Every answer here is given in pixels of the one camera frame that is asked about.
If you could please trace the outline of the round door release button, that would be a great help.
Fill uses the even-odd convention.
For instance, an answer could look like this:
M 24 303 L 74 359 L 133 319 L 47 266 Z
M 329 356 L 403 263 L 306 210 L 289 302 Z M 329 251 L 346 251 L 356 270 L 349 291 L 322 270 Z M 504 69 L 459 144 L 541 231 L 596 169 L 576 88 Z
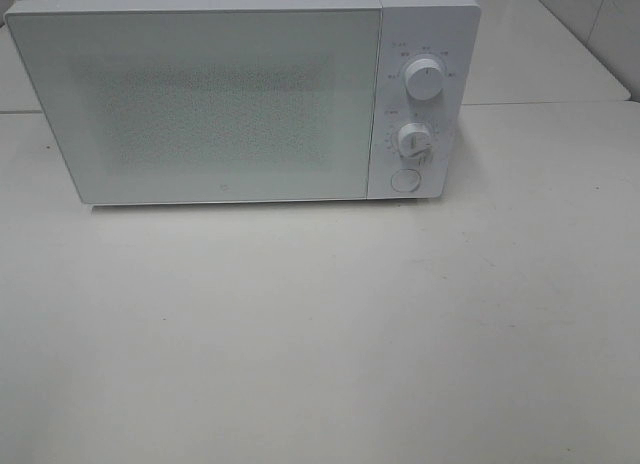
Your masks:
M 399 193 L 416 191 L 421 184 L 421 175 L 414 169 L 401 169 L 391 177 L 392 188 Z

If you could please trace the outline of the white microwave knob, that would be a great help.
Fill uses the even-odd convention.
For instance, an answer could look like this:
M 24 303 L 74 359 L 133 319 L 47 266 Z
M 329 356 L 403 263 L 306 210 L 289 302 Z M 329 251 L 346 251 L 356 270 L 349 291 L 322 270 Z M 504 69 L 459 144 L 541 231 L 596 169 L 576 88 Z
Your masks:
M 421 159 L 431 150 L 432 133 L 424 123 L 408 123 L 397 133 L 397 148 L 404 159 Z
M 433 57 L 415 59 L 404 71 L 404 84 L 413 99 L 431 100 L 443 89 L 444 68 Z

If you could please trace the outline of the white microwave door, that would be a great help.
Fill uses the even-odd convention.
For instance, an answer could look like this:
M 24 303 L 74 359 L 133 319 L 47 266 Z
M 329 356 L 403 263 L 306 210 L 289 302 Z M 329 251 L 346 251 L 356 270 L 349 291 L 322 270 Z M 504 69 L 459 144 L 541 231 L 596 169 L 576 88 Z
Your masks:
M 80 199 L 361 198 L 380 14 L 12 15 Z

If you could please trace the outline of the white microwave oven body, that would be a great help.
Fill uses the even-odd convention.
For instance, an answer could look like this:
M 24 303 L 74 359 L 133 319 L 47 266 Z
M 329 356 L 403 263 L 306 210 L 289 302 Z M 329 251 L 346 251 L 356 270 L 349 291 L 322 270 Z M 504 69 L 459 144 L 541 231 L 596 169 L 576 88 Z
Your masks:
M 346 10 L 376 10 L 380 14 L 365 195 L 351 199 L 213 203 L 437 197 L 444 187 L 481 16 L 475 0 L 16 0 L 4 20 L 11 35 L 8 19 L 12 15 Z M 12 35 L 11 38 L 19 55 Z M 404 71 L 415 59 L 427 56 L 443 66 L 444 85 L 431 100 L 419 101 L 408 94 Z M 20 55 L 19 58 L 28 76 Z M 399 154 L 397 133 L 408 123 L 424 123 L 431 130 L 431 150 L 421 159 L 404 159 Z M 416 191 L 399 193 L 392 188 L 391 177 L 401 169 L 414 169 L 420 173 L 421 184 Z

